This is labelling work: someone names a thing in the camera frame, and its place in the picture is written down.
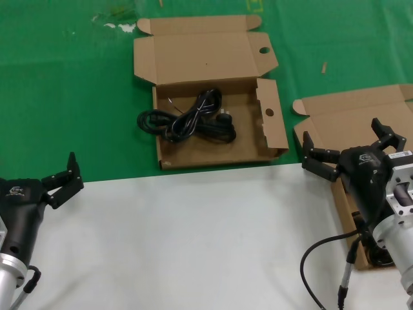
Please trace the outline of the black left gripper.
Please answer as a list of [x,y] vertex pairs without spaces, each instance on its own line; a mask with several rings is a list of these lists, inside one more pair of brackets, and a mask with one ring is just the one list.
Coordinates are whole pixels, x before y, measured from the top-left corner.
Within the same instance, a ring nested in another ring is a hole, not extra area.
[[45,207],[58,209],[84,188],[76,155],[71,152],[66,170],[37,179],[1,180],[1,219],[7,233],[1,253],[24,264],[31,261]]

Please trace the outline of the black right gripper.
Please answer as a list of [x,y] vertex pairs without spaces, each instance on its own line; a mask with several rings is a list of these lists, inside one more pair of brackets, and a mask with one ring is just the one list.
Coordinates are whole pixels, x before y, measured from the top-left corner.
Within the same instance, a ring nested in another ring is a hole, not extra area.
[[396,134],[377,118],[372,120],[371,127],[377,141],[371,146],[352,147],[341,153],[338,150],[315,148],[309,132],[304,131],[302,167],[328,181],[336,181],[341,173],[341,179],[364,221],[379,223],[392,214],[385,203],[388,169],[385,167],[386,154],[383,151],[393,147],[396,152],[402,152],[406,138]]

